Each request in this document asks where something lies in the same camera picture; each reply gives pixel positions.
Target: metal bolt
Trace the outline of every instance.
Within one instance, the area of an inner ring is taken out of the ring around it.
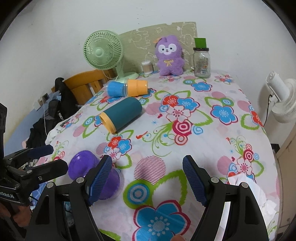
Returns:
[[[54,186],[54,183],[53,182],[50,182],[50,183],[47,183],[46,184],[46,187],[47,188],[52,188]]]
[[[76,179],[76,182],[77,183],[82,183],[82,182],[84,182],[84,178],[83,177],[79,177],[79,178]]]
[[[219,182],[219,179],[218,179],[217,177],[212,177],[212,178],[211,178],[211,181],[212,181],[213,183],[218,183],[218,182]]]
[[[247,183],[242,183],[242,187],[243,187],[243,188],[248,188],[249,185],[248,185]]]

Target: tablecloth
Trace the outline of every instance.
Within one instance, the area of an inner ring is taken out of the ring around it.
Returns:
[[[98,228],[115,240],[169,241],[175,234],[190,239],[204,207],[192,193],[182,170],[191,155],[199,167],[224,183],[244,173],[279,210],[279,181],[271,145],[257,113],[229,74],[196,78],[141,75],[149,93],[137,99],[143,113],[118,134],[110,134],[99,114],[123,97],[108,98],[104,89],[74,116],[49,133],[54,153],[40,163],[61,158],[68,164],[82,150],[98,158],[108,154],[124,177],[113,199],[97,201],[91,212]],[[72,182],[68,174],[54,180]],[[278,214],[267,226],[274,238]],[[221,240],[224,227],[218,230]]]

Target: purple plush toy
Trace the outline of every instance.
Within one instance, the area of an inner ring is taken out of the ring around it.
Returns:
[[[185,64],[182,59],[182,47],[175,35],[162,37],[156,45],[156,56],[158,57],[157,66],[159,74],[164,75],[181,75]]]

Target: purple cup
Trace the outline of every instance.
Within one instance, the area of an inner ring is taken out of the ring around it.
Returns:
[[[74,181],[79,177],[84,177],[91,168],[98,165],[100,160],[88,150],[78,152],[70,161],[68,168],[68,175]],[[99,200],[106,200],[111,198],[120,187],[120,176],[115,168],[111,169],[111,172],[107,178],[107,181],[103,187]]]

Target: white flower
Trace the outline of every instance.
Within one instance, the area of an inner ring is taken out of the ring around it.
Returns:
[[[114,149],[110,149],[107,152],[107,155],[111,156],[112,158],[112,163],[115,163],[121,156],[121,152],[119,152],[120,149],[115,147]]]
[[[166,116],[166,118],[171,122],[178,120],[178,122],[183,123],[184,120],[187,120],[188,117],[191,116],[190,110],[184,109],[184,106],[182,105],[176,105],[174,107],[170,106],[167,110],[167,113],[168,115]]]
[[[244,160],[242,157],[237,159],[237,164],[235,164],[237,167],[238,172],[243,172],[250,176],[252,174],[253,168],[251,167],[251,162],[249,160]]]

